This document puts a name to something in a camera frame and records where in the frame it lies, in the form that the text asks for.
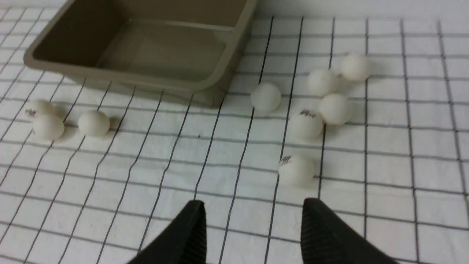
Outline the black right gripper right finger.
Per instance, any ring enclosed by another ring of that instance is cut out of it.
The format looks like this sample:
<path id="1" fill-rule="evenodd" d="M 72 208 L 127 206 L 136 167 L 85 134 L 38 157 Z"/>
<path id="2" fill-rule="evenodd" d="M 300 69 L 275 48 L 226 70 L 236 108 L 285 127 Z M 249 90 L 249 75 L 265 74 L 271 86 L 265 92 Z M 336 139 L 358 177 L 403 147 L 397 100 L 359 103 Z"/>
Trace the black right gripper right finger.
<path id="1" fill-rule="evenodd" d="M 301 223 L 305 264 L 396 264 L 318 198 L 306 198 Z"/>

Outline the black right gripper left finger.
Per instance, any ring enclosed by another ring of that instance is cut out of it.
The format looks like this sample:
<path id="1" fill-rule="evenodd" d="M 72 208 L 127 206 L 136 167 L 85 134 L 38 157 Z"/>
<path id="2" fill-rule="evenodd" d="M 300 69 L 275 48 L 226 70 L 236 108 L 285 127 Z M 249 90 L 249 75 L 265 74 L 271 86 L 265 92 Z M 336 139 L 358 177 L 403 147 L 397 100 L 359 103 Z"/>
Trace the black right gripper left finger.
<path id="1" fill-rule="evenodd" d="M 176 218 L 130 264 L 205 264 L 207 224 L 204 203 L 189 201 Z"/>

